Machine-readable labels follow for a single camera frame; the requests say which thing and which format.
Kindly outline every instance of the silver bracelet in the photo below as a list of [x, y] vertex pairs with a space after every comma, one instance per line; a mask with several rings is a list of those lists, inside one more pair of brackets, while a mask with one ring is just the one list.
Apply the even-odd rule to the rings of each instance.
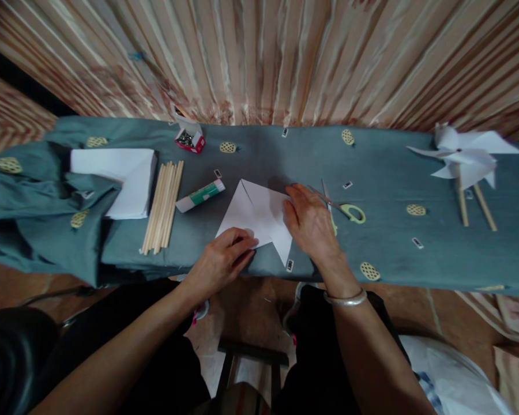
[[329, 304], [333, 305], [343, 305], [345, 307], [353, 307], [355, 305], [360, 305], [362, 302], [367, 300], [367, 291], [365, 291], [362, 288], [362, 291], [356, 295], [355, 297], [349, 298], [349, 299], [335, 299], [332, 297], [329, 297], [327, 294], [327, 291], [323, 293], [323, 297], [325, 298], [325, 301]]

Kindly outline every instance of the hand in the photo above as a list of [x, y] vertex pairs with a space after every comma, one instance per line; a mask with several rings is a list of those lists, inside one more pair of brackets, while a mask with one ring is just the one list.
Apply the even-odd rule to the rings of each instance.
[[301, 184], [287, 186], [286, 191], [292, 203], [284, 201], [285, 223], [298, 247], [318, 266], [341, 254], [330, 212], [319, 197]]
[[292, 203], [284, 201], [284, 219], [294, 241], [319, 268], [331, 297], [354, 297], [361, 287], [334, 236], [329, 210], [301, 184], [287, 186], [287, 193]]
[[198, 296], [198, 302], [207, 300], [234, 281], [250, 262], [258, 244], [244, 229], [231, 228], [206, 245], [202, 255], [182, 285]]

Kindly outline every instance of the fingers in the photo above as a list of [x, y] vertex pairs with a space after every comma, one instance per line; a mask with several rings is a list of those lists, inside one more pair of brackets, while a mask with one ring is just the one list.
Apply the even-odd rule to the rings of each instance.
[[250, 238], [249, 236], [240, 242], [235, 243], [232, 247], [228, 248], [230, 257], [234, 261], [236, 258], [244, 254], [247, 250], [257, 245], [260, 241], [257, 239]]
[[284, 206], [284, 223], [286, 224], [288, 231], [291, 235], [295, 235], [295, 232], [298, 231], [299, 223], [298, 223], [298, 215], [296, 215], [296, 210], [294, 206], [289, 201], [283, 202]]
[[298, 213], [303, 212], [305, 209], [307, 209], [308, 200], [302, 194], [302, 192], [291, 186], [287, 186], [285, 189], [288, 195], [290, 196], [290, 199], [292, 200], [294, 208]]
[[220, 245], [223, 247], [229, 247], [233, 244], [234, 241], [237, 239], [249, 239], [250, 234], [245, 231], [244, 229], [240, 228], [229, 228], [225, 232], [223, 232], [221, 235], [219, 235], [217, 238], [215, 238], [215, 241], [217, 241]]
[[233, 265], [231, 275], [236, 277], [238, 274], [242, 272], [242, 270], [248, 265], [252, 256], [254, 256], [255, 251], [248, 251], [246, 254], [242, 255]]
[[319, 199], [319, 196], [310, 191], [307, 187], [303, 186], [300, 183], [294, 183], [292, 185], [293, 188], [297, 189], [304, 195], [304, 197], [314, 205], [323, 205], [323, 202], [321, 202], [321, 199]]

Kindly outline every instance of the bamboo skewer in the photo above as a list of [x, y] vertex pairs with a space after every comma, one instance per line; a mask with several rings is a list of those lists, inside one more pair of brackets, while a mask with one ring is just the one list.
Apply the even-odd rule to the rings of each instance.
[[461, 220], [463, 221], [463, 226], [468, 227], [469, 226], [469, 218], [467, 217], [467, 207], [465, 205], [465, 193], [461, 189], [461, 175], [460, 167], [457, 166], [457, 195], [460, 200], [460, 210], [461, 210]]
[[475, 185], [473, 187], [475, 188], [475, 194], [477, 195], [477, 199], [479, 200], [480, 207], [483, 209], [484, 215], [486, 216], [486, 220], [488, 221], [490, 229], [492, 229], [494, 232], [496, 232], [498, 230], [498, 228], [496, 227], [496, 223], [494, 223], [494, 218], [492, 218], [490, 209], [488, 208], [488, 205], [486, 204], [486, 200], [484, 199], [484, 196], [483, 196], [483, 191], [480, 189], [478, 183], [475, 183]]
[[162, 164], [160, 167], [141, 249], [141, 253], [144, 255], [148, 255], [148, 252], [152, 249], [156, 255], [161, 248], [169, 246], [175, 215], [175, 202], [179, 193], [184, 165], [185, 162], [181, 160], [177, 165], [170, 161], [167, 165]]
[[169, 220], [170, 220], [170, 206], [171, 206], [171, 200], [173, 199], [173, 192], [175, 191], [175, 187], [177, 185], [177, 176], [179, 175], [179, 167], [180, 162], [175, 166], [175, 169], [173, 171], [173, 177], [171, 178], [171, 184], [169, 187], [169, 194], [166, 198], [166, 204], [164, 205], [164, 221], [162, 222], [161, 228], [160, 228], [160, 248], [164, 248], [164, 239], [166, 238], [167, 234], [167, 227], [169, 226]]
[[161, 187], [160, 192], [158, 194], [157, 198], [157, 208], [154, 212], [154, 216], [150, 218], [150, 221], [152, 222], [151, 232], [150, 232], [150, 238], [148, 240], [148, 244], [146, 245], [146, 254], [148, 254], [148, 251], [152, 249], [154, 246], [154, 241], [156, 239], [156, 229], [157, 229], [157, 222], [159, 220], [159, 217], [161, 215], [161, 200], [163, 199], [163, 196], [166, 191], [166, 185], [167, 185], [167, 179], [168, 179], [168, 171], [171, 168], [171, 163], [168, 163], [167, 165], [163, 165], [163, 171], [160, 172], [161, 174]]
[[171, 189], [173, 187], [173, 181], [175, 179], [176, 175], [176, 167], [173, 165], [170, 165], [167, 173], [167, 181], [166, 186], [164, 187], [164, 193], [160, 201], [160, 209], [159, 209], [159, 215], [156, 222], [156, 225], [154, 227], [155, 235], [154, 235], [154, 242], [152, 247], [154, 248], [154, 255], [157, 255], [157, 253], [160, 251], [160, 245], [161, 245], [161, 237], [163, 235], [162, 229], [165, 226], [166, 218], [167, 218], [167, 199], [169, 198], [169, 195], [171, 194]]
[[146, 234], [144, 236], [144, 242], [142, 244], [142, 253], [144, 255], [148, 255], [148, 251], [150, 250], [148, 248], [148, 246], [150, 243], [150, 239], [152, 238], [153, 233], [154, 233], [153, 232], [153, 229], [154, 229], [153, 228], [153, 219], [156, 217], [156, 212], [159, 208], [159, 204], [157, 203], [157, 201], [161, 197], [161, 189], [163, 188], [164, 178], [165, 178], [165, 175], [163, 174], [163, 172], [164, 172], [165, 168], [166, 168], [165, 164], [162, 164], [160, 167], [160, 173], [157, 176], [156, 191], [154, 192], [154, 200], [153, 200], [152, 208], [150, 210], [150, 216], [148, 217], [148, 226], [146, 227]]
[[163, 241], [161, 246], [164, 248], [167, 248], [169, 246], [169, 238], [171, 237], [171, 227], [173, 226], [173, 217], [175, 216], [175, 202], [177, 201], [177, 195], [179, 194], [179, 186], [180, 186], [180, 179], [183, 174], [183, 167], [185, 166], [184, 161], [180, 161], [177, 165], [177, 176], [175, 178], [175, 188], [173, 189], [173, 193], [171, 195], [169, 210], [168, 210], [168, 224], [167, 229], [163, 236]]
[[158, 229], [157, 229], [158, 234], [157, 234], [157, 239], [156, 239], [156, 248], [157, 248], [158, 252], [159, 252], [159, 250], [161, 250], [161, 248], [163, 248], [163, 238], [164, 238], [164, 235], [165, 235], [165, 232], [167, 229], [167, 224], [169, 222], [169, 204], [171, 202], [173, 189], [175, 188], [178, 171], [179, 171], [179, 166], [174, 164], [173, 172], [170, 177], [168, 193], [167, 193], [166, 197], [164, 198], [163, 205], [161, 207], [162, 208], [161, 225], [158, 226]]

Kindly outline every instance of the paper pinwheel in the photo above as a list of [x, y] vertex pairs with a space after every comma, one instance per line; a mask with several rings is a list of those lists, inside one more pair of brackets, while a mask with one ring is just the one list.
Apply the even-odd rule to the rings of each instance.
[[490, 154], [519, 154], [518, 149], [495, 131], [458, 133], [452, 127], [437, 125], [434, 143], [438, 150], [419, 150], [413, 147], [408, 149], [443, 160], [446, 165], [432, 176], [442, 179], [459, 178], [462, 190], [482, 179], [486, 179], [495, 188], [494, 170], [497, 164]]

